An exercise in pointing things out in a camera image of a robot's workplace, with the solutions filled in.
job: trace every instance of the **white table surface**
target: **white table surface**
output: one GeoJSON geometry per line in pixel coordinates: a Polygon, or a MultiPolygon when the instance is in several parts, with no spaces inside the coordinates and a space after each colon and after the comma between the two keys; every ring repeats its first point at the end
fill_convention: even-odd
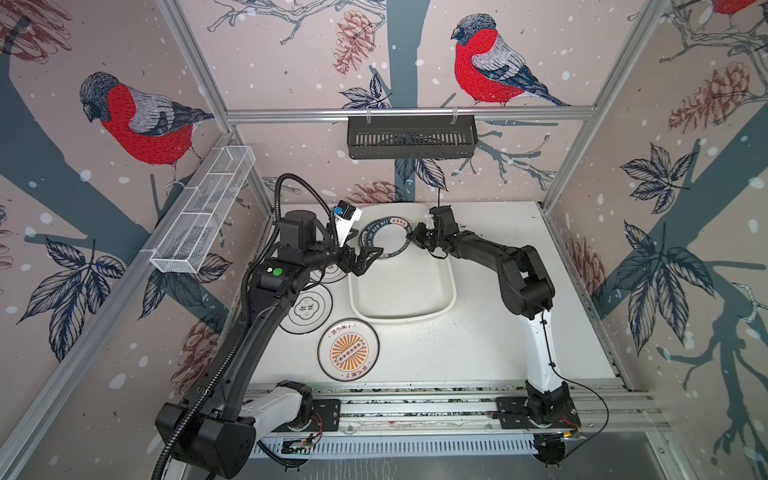
{"type": "MultiPolygon", "coordinates": [[[[538,250],[555,288],[552,336],[561,374],[574,380],[613,379],[536,203],[458,203],[452,209],[463,230],[496,243],[532,245],[538,250]]],[[[283,212],[289,210],[311,210],[326,222],[316,204],[283,206],[283,212]]],[[[315,388],[344,389],[495,386],[525,380],[523,325],[502,303],[496,273],[470,260],[450,257],[450,262],[457,291],[453,308],[420,323],[375,325],[380,354],[365,377],[337,382],[317,362],[317,345],[327,327],[355,316],[345,278],[326,285],[333,295],[333,311],[319,329],[293,335],[278,328],[253,374],[251,388],[273,388],[285,379],[315,388]]]]}

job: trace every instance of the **plate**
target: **plate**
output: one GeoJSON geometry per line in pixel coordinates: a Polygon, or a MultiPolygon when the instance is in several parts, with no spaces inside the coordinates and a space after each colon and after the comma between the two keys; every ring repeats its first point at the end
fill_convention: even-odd
{"type": "Polygon", "coordinates": [[[328,320],[332,308],[331,292],[322,285],[314,286],[299,293],[280,328],[296,335],[314,332],[328,320]]]}
{"type": "Polygon", "coordinates": [[[396,257],[411,243],[406,235],[412,231],[411,224],[403,218],[379,218],[362,229],[360,245],[382,247],[384,253],[378,260],[396,257]]]}
{"type": "Polygon", "coordinates": [[[317,361],[326,375],[351,382],[371,371],[379,358],[379,336],[368,323],[348,318],[331,325],[317,346],[317,361]]]}
{"type": "MultiPolygon", "coordinates": [[[[346,273],[344,273],[344,271],[341,270],[338,265],[331,265],[326,267],[326,275],[323,277],[323,280],[320,283],[335,283],[345,276],[346,273]]],[[[313,282],[320,280],[320,270],[314,270],[310,272],[310,279],[312,279],[313,282]]]]}

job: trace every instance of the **cable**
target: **cable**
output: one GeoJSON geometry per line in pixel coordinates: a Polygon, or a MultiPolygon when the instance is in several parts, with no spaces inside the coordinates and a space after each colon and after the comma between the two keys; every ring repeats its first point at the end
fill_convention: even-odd
{"type": "MultiPolygon", "coordinates": [[[[315,197],[315,200],[320,204],[321,207],[326,211],[326,214],[328,215],[328,221],[331,226],[330,236],[332,241],[332,252],[336,252],[338,250],[338,240],[337,238],[337,232],[336,232],[336,221],[333,217],[333,212],[331,212],[330,208],[328,208],[328,204],[325,203],[323,198],[315,191],[314,188],[312,188],[307,182],[304,181],[303,178],[294,175],[294,174],[282,174],[280,175],[277,180],[275,181],[275,220],[273,222],[274,228],[272,230],[272,235],[270,236],[269,240],[266,242],[266,245],[264,245],[264,248],[261,250],[261,253],[258,256],[258,259],[250,263],[248,265],[248,268],[246,269],[246,272],[243,274],[243,280],[240,282],[240,321],[238,322],[240,325],[240,328],[237,332],[237,338],[235,339],[235,342],[232,344],[232,348],[227,353],[227,356],[224,357],[224,361],[221,363],[219,368],[216,370],[216,372],[210,377],[210,380],[208,381],[208,384],[203,389],[203,392],[210,392],[214,388],[216,388],[216,385],[218,384],[221,377],[224,375],[224,373],[229,369],[230,364],[232,363],[232,360],[234,359],[235,355],[237,354],[238,350],[240,350],[240,347],[243,345],[243,342],[245,341],[246,334],[248,334],[248,330],[250,329],[250,300],[248,298],[248,283],[250,282],[250,277],[253,275],[253,272],[256,270],[256,267],[264,261],[267,254],[272,251],[272,246],[275,243],[275,240],[277,239],[277,235],[280,233],[279,220],[281,218],[280,215],[280,193],[283,188],[283,182],[285,179],[290,178],[293,179],[299,184],[301,184],[304,188],[306,188],[307,191],[309,191],[313,197],[315,197]]],[[[208,400],[208,394],[201,393],[198,397],[195,403],[185,411],[184,416],[179,420],[179,422],[176,424],[173,432],[170,434],[170,437],[168,438],[168,441],[165,443],[165,446],[163,447],[163,450],[160,452],[160,456],[157,458],[157,463],[154,465],[154,470],[152,471],[152,480],[161,480],[163,478],[163,472],[165,470],[165,465],[168,463],[168,460],[170,459],[170,453],[173,451],[173,449],[176,447],[176,444],[181,439],[181,436],[187,431],[187,428],[189,428],[190,422],[192,421],[192,418],[200,412],[200,410],[203,408],[203,405],[208,400]]]]}

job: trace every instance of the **bird illustration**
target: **bird illustration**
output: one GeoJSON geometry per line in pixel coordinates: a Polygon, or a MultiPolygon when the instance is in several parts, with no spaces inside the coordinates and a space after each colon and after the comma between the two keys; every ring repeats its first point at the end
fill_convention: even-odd
{"type": "Polygon", "coordinates": [[[539,97],[567,106],[549,94],[525,65],[525,59],[507,46],[490,15],[468,15],[451,35],[456,40],[456,81],[475,99],[506,105],[512,98],[539,97]]]}
{"type": "Polygon", "coordinates": [[[199,108],[184,107],[165,95],[146,94],[119,82],[115,76],[98,71],[80,87],[80,101],[89,121],[101,120],[104,128],[136,160],[151,165],[172,165],[192,148],[197,127],[214,116],[199,108]]]}

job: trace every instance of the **bird's feet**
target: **bird's feet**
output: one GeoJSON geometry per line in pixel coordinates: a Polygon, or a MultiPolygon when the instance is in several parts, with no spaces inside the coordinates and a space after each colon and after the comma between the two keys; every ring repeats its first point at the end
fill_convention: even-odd
{"type": "Polygon", "coordinates": [[[166,197],[168,196],[168,194],[170,194],[170,189],[171,189],[171,188],[172,188],[174,185],[181,185],[181,188],[184,188],[184,187],[186,187],[186,185],[184,184],[184,182],[180,182],[180,181],[178,181],[178,180],[174,180],[174,181],[170,182],[169,184],[167,184],[167,185],[165,186],[165,196],[166,196],[166,197]]]}

